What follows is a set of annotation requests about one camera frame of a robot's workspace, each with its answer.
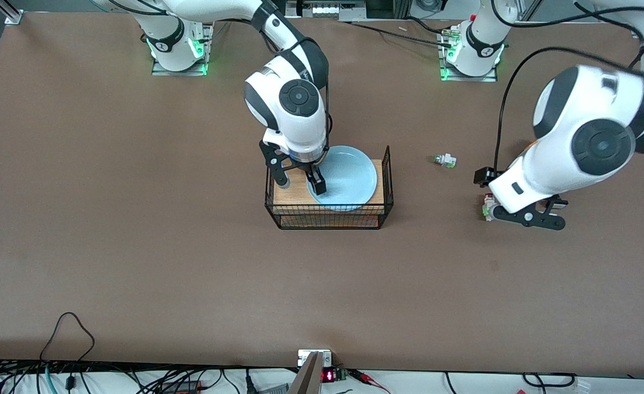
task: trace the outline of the blue cable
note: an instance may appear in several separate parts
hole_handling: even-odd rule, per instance
[[[44,376],[47,377],[47,384],[49,384],[49,389],[52,391],[52,394],[58,394],[57,389],[54,388],[52,379],[49,377],[49,365],[44,366]]]
[[[97,9],[101,10],[104,13],[109,13],[110,12],[109,10],[106,10],[105,8],[101,7],[100,5],[97,5],[97,3],[94,2],[94,0],[89,0],[89,2],[91,2],[92,5],[95,5],[97,7]]]

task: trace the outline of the brown table surface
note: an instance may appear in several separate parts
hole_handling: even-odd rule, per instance
[[[263,127],[244,79],[270,60],[232,24],[207,77],[151,77],[127,15],[29,13],[0,42],[0,357],[35,358],[57,317],[88,359],[644,374],[644,155],[570,192],[565,230],[480,217],[499,102],[528,53],[570,45],[627,62],[606,25],[510,33],[499,83],[449,83],[436,49],[295,20],[330,60],[332,144],[380,159],[384,229],[284,231],[263,207]],[[432,35],[409,22],[375,24]],[[532,138],[542,87],[580,61],[541,55],[513,87],[502,165]],[[448,170],[429,156],[450,152]],[[67,320],[48,353],[88,340]]]

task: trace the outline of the green led light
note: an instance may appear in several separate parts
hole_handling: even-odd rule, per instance
[[[147,40],[147,45],[149,45],[149,51],[152,53],[152,57],[156,59],[157,56],[154,55],[154,47],[152,47],[152,43],[150,43],[149,40]]]
[[[502,51],[504,50],[504,44],[500,49],[497,50],[497,57],[495,57],[495,65],[497,65],[500,62],[500,56],[502,56]]]
[[[188,46],[191,48],[191,52],[193,52],[193,55],[195,57],[202,57],[203,56],[203,45],[199,42],[195,42],[194,40],[191,40],[190,38],[188,39]]]

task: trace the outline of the white robot link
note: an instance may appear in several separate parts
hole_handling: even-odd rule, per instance
[[[192,50],[197,29],[216,20],[245,22],[280,50],[247,78],[244,100],[266,127],[260,148],[281,187],[285,171],[299,167],[316,194],[326,191],[317,165],[329,149],[329,128],[320,89],[329,63],[317,43],[290,24],[270,0],[97,0],[109,10],[126,10],[137,20],[159,64],[170,71],[191,67],[203,57]],[[283,160],[292,165],[283,167]]]
[[[503,3],[498,10],[505,8],[507,0],[495,1]],[[600,10],[644,7],[644,0],[592,2]],[[494,16],[492,7],[480,12]],[[644,34],[643,10],[614,14]],[[496,30],[504,30],[497,23]],[[488,186],[497,199],[491,208],[495,219],[560,230],[565,220],[550,211],[567,204],[559,194],[602,182],[635,152],[644,154],[644,37],[640,55],[642,75],[578,65],[547,84],[534,110],[535,143],[506,171],[485,167],[475,173],[474,182]],[[543,200],[545,212],[536,208]]]

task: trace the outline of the wire basket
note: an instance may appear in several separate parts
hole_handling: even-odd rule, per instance
[[[369,204],[276,204],[276,185],[270,170],[266,172],[265,207],[279,229],[284,230],[377,230],[393,208],[393,179],[390,174],[390,146],[380,163],[382,202]]]

